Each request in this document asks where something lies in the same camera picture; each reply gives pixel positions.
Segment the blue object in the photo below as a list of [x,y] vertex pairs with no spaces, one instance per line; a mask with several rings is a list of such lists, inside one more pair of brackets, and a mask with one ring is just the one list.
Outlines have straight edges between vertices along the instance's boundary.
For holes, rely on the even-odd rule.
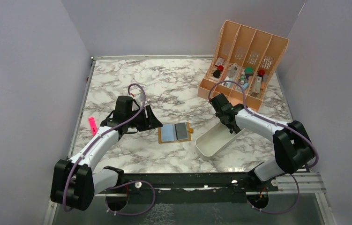
[[246,88],[247,88],[248,86],[249,86],[249,83],[248,83],[248,82],[244,83],[243,86],[242,86],[243,90],[246,90]]
[[164,124],[161,127],[161,142],[174,142],[176,133],[173,124]]

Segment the marble table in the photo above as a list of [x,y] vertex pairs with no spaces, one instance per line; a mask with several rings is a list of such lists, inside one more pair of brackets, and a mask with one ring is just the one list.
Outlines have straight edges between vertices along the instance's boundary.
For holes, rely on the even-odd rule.
[[[117,97],[127,95],[127,86],[140,83],[156,117],[164,124],[188,121],[194,129],[192,141],[159,144],[157,129],[124,135],[95,171],[110,165],[126,173],[246,172],[270,159],[272,143],[246,129],[211,160],[196,153],[196,138],[219,122],[208,101],[197,96],[209,65],[209,59],[98,60],[73,153],[92,138],[88,118],[94,117],[99,126],[114,109]],[[279,121],[290,120],[275,75],[259,112]]]

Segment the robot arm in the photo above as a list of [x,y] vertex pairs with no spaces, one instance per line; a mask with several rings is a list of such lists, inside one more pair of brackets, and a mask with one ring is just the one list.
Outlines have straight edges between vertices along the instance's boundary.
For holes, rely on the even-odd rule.
[[275,157],[249,172],[256,183],[265,182],[284,173],[292,174],[314,158],[314,151],[305,141],[290,130],[278,126],[288,126],[309,140],[308,134],[300,122],[271,124],[249,114],[241,104],[232,106],[224,94],[215,96],[210,100],[210,103],[216,110],[216,116],[229,128],[230,133],[238,133],[241,128],[247,128],[273,142]]
[[115,110],[101,122],[96,135],[89,143],[69,160],[59,160],[54,168],[52,190],[50,199],[56,203],[62,203],[65,184],[71,168],[77,163],[73,177],[67,190],[67,206],[79,210],[86,210],[93,200],[94,195],[120,183],[123,171],[110,166],[93,174],[99,161],[105,153],[116,144],[121,137],[127,133],[129,128],[136,128],[137,131],[151,130],[162,126],[162,123],[153,114],[150,105],[146,105],[141,113],[132,121],[109,131],[134,116],[141,105],[130,96],[119,96],[116,101]]

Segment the perforated panel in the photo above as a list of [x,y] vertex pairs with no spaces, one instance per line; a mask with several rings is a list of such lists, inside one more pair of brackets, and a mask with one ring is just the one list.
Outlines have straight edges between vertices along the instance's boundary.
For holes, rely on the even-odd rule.
[[231,51],[232,43],[225,42],[223,47],[221,48],[221,53],[224,55],[228,55]]
[[272,62],[274,59],[270,56],[265,56],[260,67],[264,69],[269,69],[271,67]]
[[238,46],[235,51],[234,57],[238,60],[242,60],[243,56],[245,55],[246,48]]
[[260,56],[259,53],[251,51],[247,62],[249,64],[255,65],[257,60],[259,59],[259,56]]

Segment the green object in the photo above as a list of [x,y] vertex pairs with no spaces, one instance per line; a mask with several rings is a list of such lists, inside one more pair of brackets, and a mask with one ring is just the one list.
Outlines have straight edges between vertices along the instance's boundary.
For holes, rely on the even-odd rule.
[[245,69],[245,74],[253,74],[253,68],[251,68],[251,67],[247,67],[246,69]]

